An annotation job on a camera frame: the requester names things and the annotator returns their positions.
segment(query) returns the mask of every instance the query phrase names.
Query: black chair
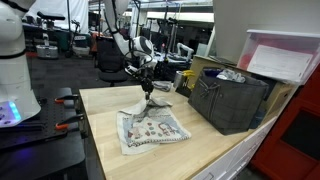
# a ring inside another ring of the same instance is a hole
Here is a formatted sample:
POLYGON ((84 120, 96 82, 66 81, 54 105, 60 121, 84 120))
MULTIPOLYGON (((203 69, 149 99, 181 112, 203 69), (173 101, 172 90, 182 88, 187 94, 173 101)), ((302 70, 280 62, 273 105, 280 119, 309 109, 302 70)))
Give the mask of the black chair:
POLYGON ((124 70, 124 56, 117 43, 112 38, 97 37, 97 59, 95 67, 101 71, 98 73, 99 79, 110 83, 114 87, 115 83, 128 80, 128 74, 124 70))

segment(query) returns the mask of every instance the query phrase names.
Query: wooden table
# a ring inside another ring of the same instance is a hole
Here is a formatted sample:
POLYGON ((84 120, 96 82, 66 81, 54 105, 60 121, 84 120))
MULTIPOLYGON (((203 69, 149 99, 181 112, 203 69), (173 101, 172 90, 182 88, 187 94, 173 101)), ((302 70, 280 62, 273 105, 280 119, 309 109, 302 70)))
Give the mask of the wooden table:
POLYGON ((253 131, 223 136, 198 114, 187 98, 154 90, 153 97, 173 103, 172 112, 191 139, 161 144, 139 155, 121 154, 116 113, 144 98, 140 86, 80 90, 99 158, 107 179, 188 179, 214 162, 253 131))

